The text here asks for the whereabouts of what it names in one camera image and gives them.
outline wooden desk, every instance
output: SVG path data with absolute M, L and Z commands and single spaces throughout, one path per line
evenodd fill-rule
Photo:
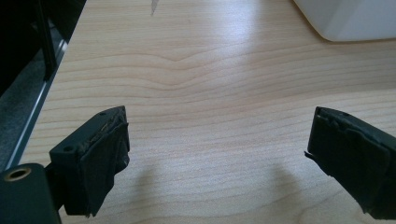
M 64 223 L 375 222 L 304 150 L 317 105 L 396 135 L 396 40 L 328 42 L 292 1 L 150 4 L 88 1 L 22 158 L 126 105 L 129 167 Z

